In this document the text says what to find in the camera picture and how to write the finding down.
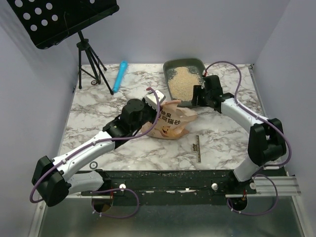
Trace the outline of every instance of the gray wall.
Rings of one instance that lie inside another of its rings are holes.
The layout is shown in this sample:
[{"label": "gray wall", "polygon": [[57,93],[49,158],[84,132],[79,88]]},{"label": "gray wall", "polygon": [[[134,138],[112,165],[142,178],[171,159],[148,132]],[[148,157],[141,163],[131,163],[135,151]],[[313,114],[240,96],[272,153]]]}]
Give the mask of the gray wall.
[{"label": "gray wall", "polygon": [[[83,33],[105,63],[163,63],[192,56],[254,63],[288,2],[118,0],[117,13]],[[67,40],[76,57],[78,40],[77,35]]]},{"label": "gray wall", "polygon": [[291,0],[254,70],[268,115],[282,120],[291,141],[287,168],[298,179],[311,223],[316,223],[315,9],[315,0]]},{"label": "gray wall", "polygon": [[36,49],[7,2],[0,4],[0,233],[22,237],[35,209],[32,174],[39,158],[57,155],[77,67],[65,42]]}]

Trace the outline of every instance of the cat litter bag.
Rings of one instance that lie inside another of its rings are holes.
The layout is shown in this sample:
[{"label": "cat litter bag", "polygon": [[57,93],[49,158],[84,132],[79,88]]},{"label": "cat litter bag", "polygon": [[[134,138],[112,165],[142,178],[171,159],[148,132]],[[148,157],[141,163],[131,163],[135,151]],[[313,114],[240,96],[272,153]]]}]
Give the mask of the cat litter bag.
[{"label": "cat litter bag", "polygon": [[[189,133],[185,127],[196,120],[198,115],[189,108],[179,108],[180,102],[180,100],[173,100],[162,104],[158,122],[147,134],[148,136],[174,140]],[[150,122],[146,123],[141,131],[147,131],[152,125]]]}]

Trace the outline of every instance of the marble tabletop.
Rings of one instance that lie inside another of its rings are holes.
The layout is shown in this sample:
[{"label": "marble tabletop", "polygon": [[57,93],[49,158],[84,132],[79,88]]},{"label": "marble tabletop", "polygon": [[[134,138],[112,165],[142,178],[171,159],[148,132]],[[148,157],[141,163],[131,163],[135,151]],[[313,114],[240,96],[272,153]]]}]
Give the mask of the marble tabletop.
[{"label": "marble tabletop", "polygon": [[[110,86],[114,85],[119,65],[106,65]],[[239,65],[242,83],[238,99],[261,113],[260,103],[248,67]],[[92,73],[90,66],[83,67]],[[221,80],[224,92],[234,93],[238,73],[228,65],[218,64],[209,70]],[[142,98],[151,86],[170,99],[164,80],[162,64],[130,64],[118,93],[112,96],[104,82],[91,85],[92,78],[82,73],[82,89],[75,91],[74,100],[61,154],[64,154],[97,134],[102,127],[121,113],[129,99]],[[161,140],[148,136],[129,141],[115,151],[104,154],[95,161],[104,170],[193,170],[234,169],[247,156],[248,134],[231,118],[211,108],[195,109],[198,118],[187,126],[190,133],[179,140]],[[201,163],[197,163],[192,144],[199,135]],[[89,164],[83,170],[91,170]]]}]

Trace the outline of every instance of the blue cylinder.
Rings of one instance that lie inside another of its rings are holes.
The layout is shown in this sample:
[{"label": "blue cylinder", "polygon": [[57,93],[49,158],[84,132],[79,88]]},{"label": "blue cylinder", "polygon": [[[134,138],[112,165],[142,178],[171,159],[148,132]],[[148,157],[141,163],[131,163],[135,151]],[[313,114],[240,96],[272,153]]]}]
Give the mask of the blue cylinder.
[{"label": "blue cylinder", "polygon": [[127,69],[127,61],[122,61],[119,65],[118,76],[117,76],[117,79],[115,80],[115,83],[114,83],[114,87],[113,87],[114,93],[118,92],[120,83],[122,82],[122,79],[123,79],[123,76],[124,76],[126,69]]}]

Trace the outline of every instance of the green tray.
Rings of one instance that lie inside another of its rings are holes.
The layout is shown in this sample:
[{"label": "green tray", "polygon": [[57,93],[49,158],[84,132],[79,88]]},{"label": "green tray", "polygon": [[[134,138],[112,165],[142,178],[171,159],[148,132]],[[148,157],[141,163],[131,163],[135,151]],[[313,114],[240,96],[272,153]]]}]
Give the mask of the green tray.
[{"label": "green tray", "polygon": [[[197,58],[183,58],[183,59],[175,59],[170,60],[168,62],[165,62],[163,65],[163,72],[164,77],[166,79],[168,91],[170,94],[170,97],[172,100],[177,100],[177,98],[173,97],[169,88],[168,81],[171,80],[175,75],[175,69],[179,67],[186,67],[189,69],[189,72],[192,74],[198,74],[199,75],[199,81],[202,84],[202,74],[205,69],[204,64],[201,60]],[[194,108],[192,106],[191,100],[190,101],[181,101],[181,103],[178,105],[179,107],[187,107],[187,108]]]}]

